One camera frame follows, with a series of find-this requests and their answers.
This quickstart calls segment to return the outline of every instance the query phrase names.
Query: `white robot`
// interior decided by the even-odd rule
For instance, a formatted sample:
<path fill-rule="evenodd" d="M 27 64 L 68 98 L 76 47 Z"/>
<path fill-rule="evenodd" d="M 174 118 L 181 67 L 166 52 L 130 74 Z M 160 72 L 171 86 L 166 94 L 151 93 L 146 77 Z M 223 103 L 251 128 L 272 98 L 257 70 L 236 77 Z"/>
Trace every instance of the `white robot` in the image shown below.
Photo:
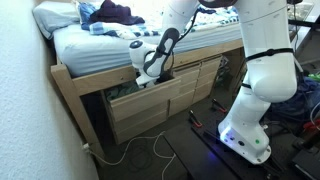
<path fill-rule="evenodd" d="M 265 162 L 269 138 L 259 121 L 270 103 L 291 98 L 297 89 L 295 58 L 288 34 L 286 0 L 171 0 L 163 15 L 164 34 L 159 45 L 134 41 L 130 45 L 139 85 L 152 85 L 200 5 L 233 5 L 239 14 L 247 59 L 243 86 L 228 115 L 219 124 L 220 140 L 252 164 Z"/>

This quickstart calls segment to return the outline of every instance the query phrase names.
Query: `under-bed storage drawer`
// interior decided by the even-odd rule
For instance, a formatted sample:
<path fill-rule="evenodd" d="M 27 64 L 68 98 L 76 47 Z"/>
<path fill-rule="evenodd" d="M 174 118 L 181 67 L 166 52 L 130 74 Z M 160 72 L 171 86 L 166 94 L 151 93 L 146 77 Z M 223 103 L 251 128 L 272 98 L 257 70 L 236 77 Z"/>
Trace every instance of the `under-bed storage drawer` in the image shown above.
<path fill-rule="evenodd" d="M 197 81 L 197 87 L 202 86 L 204 84 L 207 84 L 211 81 L 214 81 L 217 75 L 217 71 L 207 74 L 205 76 L 199 77 L 198 81 Z"/>
<path fill-rule="evenodd" d="M 168 101 L 179 94 L 180 79 L 171 79 L 109 102 L 115 122 Z"/>
<path fill-rule="evenodd" d="M 199 77 L 218 71 L 222 56 L 209 57 L 201 62 Z"/>
<path fill-rule="evenodd" d="M 180 95 L 193 91 L 196 88 L 197 81 L 192 81 L 180 87 Z"/>
<path fill-rule="evenodd" d="M 192 104 L 194 90 L 170 99 L 169 117 L 187 109 Z"/>
<path fill-rule="evenodd" d="M 167 119 L 168 100 L 179 95 L 180 79 L 172 78 L 114 100 L 104 101 L 117 144 Z"/>
<path fill-rule="evenodd" d="M 196 81 L 200 72 L 200 64 L 194 63 L 190 65 L 186 65 L 180 68 L 175 68 L 173 70 L 173 77 L 179 77 L 181 79 L 181 86 L 189 84 L 193 81 Z"/>
<path fill-rule="evenodd" d="M 166 111 L 168 109 L 168 102 L 162 102 L 157 104 L 149 109 L 146 109 L 142 112 L 139 112 L 135 115 L 132 115 L 128 118 L 122 119 L 120 121 L 113 122 L 113 128 L 115 132 L 121 132 L 129 128 L 143 123 L 150 119 L 151 117 L 159 114 L 159 112 Z"/>
<path fill-rule="evenodd" d="M 168 103 L 164 102 L 148 110 L 114 123 L 114 136 L 117 144 L 167 120 Z"/>
<path fill-rule="evenodd" d="M 207 96 L 209 96 L 209 94 L 211 93 L 212 86 L 213 86 L 213 81 L 197 87 L 196 91 L 194 92 L 194 97 L 193 97 L 192 103 L 196 103 L 196 102 L 206 98 Z"/>

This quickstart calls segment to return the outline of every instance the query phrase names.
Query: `mattress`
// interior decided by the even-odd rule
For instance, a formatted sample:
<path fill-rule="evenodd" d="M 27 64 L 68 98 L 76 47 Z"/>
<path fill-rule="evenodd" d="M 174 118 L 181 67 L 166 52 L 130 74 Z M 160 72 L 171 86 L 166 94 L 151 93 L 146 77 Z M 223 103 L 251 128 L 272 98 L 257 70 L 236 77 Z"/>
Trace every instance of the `mattress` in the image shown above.
<path fill-rule="evenodd" d="M 73 77 L 79 77 L 131 64 L 129 45 L 133 40 L 111 36 L 94 36 L 81 29 L 80 24 L 54 31 L 54 44 L 59 60 L 68 67 Z M 212 30 L 189 33 L 176 44 L 174 53 L 230 42 L 241 38 L 239 24 Z M 157 44 L 160 36 L 139 37 Z"/>

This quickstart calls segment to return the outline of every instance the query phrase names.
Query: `white wall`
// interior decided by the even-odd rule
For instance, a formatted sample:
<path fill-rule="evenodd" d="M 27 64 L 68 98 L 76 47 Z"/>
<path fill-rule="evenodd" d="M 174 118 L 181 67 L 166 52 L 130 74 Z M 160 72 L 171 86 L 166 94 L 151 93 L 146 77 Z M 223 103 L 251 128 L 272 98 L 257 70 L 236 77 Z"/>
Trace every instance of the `white wall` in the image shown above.
<path fill-rule="evenodd" d="M 48 52 L 32 9 L 0 6 L 0 179 L 98 179 L 50 83 Z"/>

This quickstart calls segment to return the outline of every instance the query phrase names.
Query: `wooden bed frame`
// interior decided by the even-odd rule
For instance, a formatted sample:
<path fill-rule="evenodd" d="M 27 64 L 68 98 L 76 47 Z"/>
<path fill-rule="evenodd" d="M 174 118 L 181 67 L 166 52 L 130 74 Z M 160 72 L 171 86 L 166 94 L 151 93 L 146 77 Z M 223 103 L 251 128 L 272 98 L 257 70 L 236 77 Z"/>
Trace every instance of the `wooden bed frame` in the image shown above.
<path fill-rule="evenodd" d="M 173 67 L 179 67 L 210 56 L 219 55 L 234 49 L 241 48 L 242 46 L 242 40 L 238 39 L 215 46 L 176 54 L 174 56 L 175 60 Z M 92 151 L 95 154 L 104 158 L 104 151 L 98 140 L 98 136 L 93 129 L 93 126 L 90 122 L 90 119 L 80 97 L 92 92 L 104 90 L 122 84 L 124 82 L 134 80 L 136 77 L 133 67 L 130 65 L 104 72 L 90 74 L 87 76 L 81 76 L 78 78 L 71 78 L 66 65 L 58 61 L 57 65 L 51 66 L 51 74 L 53 75 L 53 78 L 55 79 L 62 95 L 64 96 L 67 105 L 69 106 L 76 120 L 76 123 L 78 124 L 81 132 L 84 135 L 85 140 L 90 145 Z M 103 162 L 101 162 L 99 159 L 97 160 L 100 166 L 103 166 Z"/>

